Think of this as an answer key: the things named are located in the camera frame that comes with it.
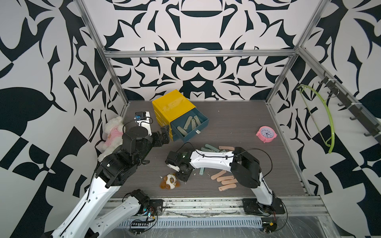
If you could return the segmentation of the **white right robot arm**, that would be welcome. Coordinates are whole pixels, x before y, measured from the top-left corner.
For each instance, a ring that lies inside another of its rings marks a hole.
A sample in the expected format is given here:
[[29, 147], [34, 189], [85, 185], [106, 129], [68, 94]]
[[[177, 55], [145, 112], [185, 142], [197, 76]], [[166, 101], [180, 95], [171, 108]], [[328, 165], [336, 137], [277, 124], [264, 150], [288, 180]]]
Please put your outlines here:
[[165, 163], [184, 182], [188, 181], [195, 169], [209, 168], [231, 172], [240, 185], [252, 190], [259, 204], [272, 205], [273, 192], [265, 182], [259, 160], [241, 147], [235, 147], [234, 151], [228, 152], [204, 152], [197, 149], [170, 151]]

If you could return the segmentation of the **olive green fruit knife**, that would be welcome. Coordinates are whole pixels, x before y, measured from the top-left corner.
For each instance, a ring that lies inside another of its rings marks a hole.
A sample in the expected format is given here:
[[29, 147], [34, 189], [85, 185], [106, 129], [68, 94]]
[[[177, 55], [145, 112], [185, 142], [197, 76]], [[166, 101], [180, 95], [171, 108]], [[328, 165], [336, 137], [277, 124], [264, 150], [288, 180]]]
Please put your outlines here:
[[198, 116], [194, 116], [193, 118], [194, 118], [194, 120], [195, 120], [197, 126], [198, 126], [198, 127], [201, 126], [201, 120], [199, 119], [199, 117], [198, 117]]
[[186, 137], [187, 136], [187, 132], [180, 126], [177, 127], [177, 130], [182, 134], [182, 136]]
[[184, 127], [183, 127], [184, 130], [187, 130], [189, 128], [189, 126], [191, 124], [191, 120], [192, 120], [192, 116], [189, 116], [186, 120]]

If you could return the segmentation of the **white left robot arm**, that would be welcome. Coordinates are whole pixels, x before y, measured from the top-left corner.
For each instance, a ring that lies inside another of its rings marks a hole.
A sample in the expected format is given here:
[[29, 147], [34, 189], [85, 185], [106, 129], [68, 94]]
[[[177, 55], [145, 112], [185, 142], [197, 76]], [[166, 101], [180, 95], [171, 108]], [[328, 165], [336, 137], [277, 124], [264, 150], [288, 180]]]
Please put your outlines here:
[[100, 216], [109, 199], [133, 175], [154, 147], [170, 142], [169, 126], [148, 134], [142, 126], [130, 128], [122, 136], [123, 144], [106, 156], [96, 167], [89, 189], [70, 215], [55, 230], [45, 232], [44, 238], [103, 238], [123, 221], [135, 215], [152, 216], [150, 198], [141, 189], [128, 194], [122, 203]]

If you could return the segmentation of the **yellow drawer cabinet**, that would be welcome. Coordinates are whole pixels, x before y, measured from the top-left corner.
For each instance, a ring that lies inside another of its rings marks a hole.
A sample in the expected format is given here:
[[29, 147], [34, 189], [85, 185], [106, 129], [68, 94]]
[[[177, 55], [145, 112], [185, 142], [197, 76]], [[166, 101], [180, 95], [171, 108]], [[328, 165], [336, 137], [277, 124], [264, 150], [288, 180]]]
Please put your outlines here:
[[156, 120], [161, 127], [169, 126], [169, 137], [172, 141], [178, 139], [173, 132], [171, 122], [196, 108], [183, 94], [174, 90], [152, 102]]

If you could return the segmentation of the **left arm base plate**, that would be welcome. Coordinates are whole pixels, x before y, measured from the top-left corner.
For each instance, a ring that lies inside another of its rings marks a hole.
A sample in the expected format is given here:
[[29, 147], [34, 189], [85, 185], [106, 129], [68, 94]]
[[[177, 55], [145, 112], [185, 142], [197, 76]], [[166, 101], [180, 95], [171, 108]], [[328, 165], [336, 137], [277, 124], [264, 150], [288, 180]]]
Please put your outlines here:
[[153, 199], [153, 200], [144, 201], [143, 204], [140, 206], [140, 209], [138, 210], [138, 213], [136, 215], [151, 216], [155, 214], [156, 212], [161, 212], [163, 208], [163, 202], [164, 201], [162, 199]]

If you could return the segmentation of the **teal top drawer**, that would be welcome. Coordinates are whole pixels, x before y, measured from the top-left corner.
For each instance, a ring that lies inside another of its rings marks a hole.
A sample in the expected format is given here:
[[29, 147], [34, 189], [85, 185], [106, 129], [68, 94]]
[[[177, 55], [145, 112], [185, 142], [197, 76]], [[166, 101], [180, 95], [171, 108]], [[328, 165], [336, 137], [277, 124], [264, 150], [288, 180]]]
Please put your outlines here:
[[[186, 130], [188, 134], [186, 137], [184, 137], [177, 130], [177, 127], [180, 126], [183, 128], [189, 116], [192, 116], [192, 120], [191, 120], [189, 128]], [[199, 119], [201, 120], [201, 126], [199, 127], [197, 126], [193, 118], [194, 116], [199, 117]], [[200, 134], [201, 131], [208, 126], [208, 123], [209, 123], [209, 119], [203, 113], [201, 113], [201, 111], [199, 111], [197, 108], [190, 110], [189, 112], [185, 113], [184, 115], [170, 122], [172, 134], [173, 134], [173, 141], [177, 141], [177, 140], [182, 140], [183, 142], [189, 141], [195, 135]]]

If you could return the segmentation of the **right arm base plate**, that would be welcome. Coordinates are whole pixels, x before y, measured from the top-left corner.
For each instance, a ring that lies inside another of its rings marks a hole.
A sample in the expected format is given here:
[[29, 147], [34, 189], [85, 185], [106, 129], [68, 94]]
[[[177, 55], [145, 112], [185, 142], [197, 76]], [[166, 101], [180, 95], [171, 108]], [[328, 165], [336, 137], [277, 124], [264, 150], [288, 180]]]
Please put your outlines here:
[[244, 212], [248, 215], [272, 216], [286, 214], [285, 206], [280, 198], [273, 198], [271, 205], [260, 204], [255, 198], [242, 199]]

